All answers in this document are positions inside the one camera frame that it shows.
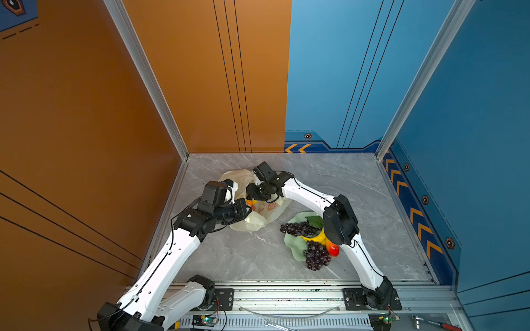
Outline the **translucent plastic bag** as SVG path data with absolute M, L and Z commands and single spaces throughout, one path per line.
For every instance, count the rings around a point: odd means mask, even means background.
M 255 183 L 258 179 L 251 170 L 232 170 L 225 172 L 220 178 L 220 181 L 231 179 L 237 182 L 238 189 L 235 195 L 236 199 L 244 198 L 246 196 L 246 187 L 250 183 Z M 257 201 L 254 206 L 251 206 L 252 212 L 243 220 L 231 224 L 230 228 L 238 232 L 255 232 L 270 223 L 276 221 L 291 203 L 290 199 L 280 197 L 276 202 Z

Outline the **small purple grape bunch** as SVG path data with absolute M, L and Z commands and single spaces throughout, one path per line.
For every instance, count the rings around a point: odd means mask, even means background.
M 290 234 L 294 237 L 316 237 L 320 233 L 320 228 L 312 226 L 308 221 L 301 223 L 286 223 L 280 226 L 280 232 Z

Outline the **large purple grape bunch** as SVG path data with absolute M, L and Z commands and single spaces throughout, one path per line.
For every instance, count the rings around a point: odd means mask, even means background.
M 303 251 L 306 267 L 309 270 L 318 271 L 324 266 L 328 266 L 331 261 L 331 255 L 326 247 L 316 241 L 306 242 L 306 249 Z

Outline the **red yellow mango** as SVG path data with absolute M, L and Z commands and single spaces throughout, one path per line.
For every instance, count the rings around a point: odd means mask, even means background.
M 340 253 L 340 248 L 331 242 L 327 242 L 327 252 L 332 257 L 337 257 Z

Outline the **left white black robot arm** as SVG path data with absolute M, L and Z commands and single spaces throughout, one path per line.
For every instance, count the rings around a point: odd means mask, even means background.
M 235 197 L 237 189 L 230 179 L 208 182 L 202 195 L 171 219 L 171 234 L 137 282 L 117 303 L 105 303 L 88 323 L 101 330 L 169 330 L 190 310 L 211 307 L 215 283 L 203 276 L 191 277 L 168 299 L 164 295 L 208 234 L 251 213 L 245 199 Z

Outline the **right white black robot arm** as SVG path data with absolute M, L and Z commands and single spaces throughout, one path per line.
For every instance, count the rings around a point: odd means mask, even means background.
M 392 282 L 376 266 L 366 249 L 356 214 L 347 197 L 324 194 L 298 181 L 293 174 L 273 170 L 262 162 L 253 169 L 256 183 L 247 186 L 247 197 L 273 201 L 294 200 L 316 212 L 323 220 L 325 237 L 346 254 L 360 279 L 366 305 L 372 310 L 401 310 L 402 304 Z

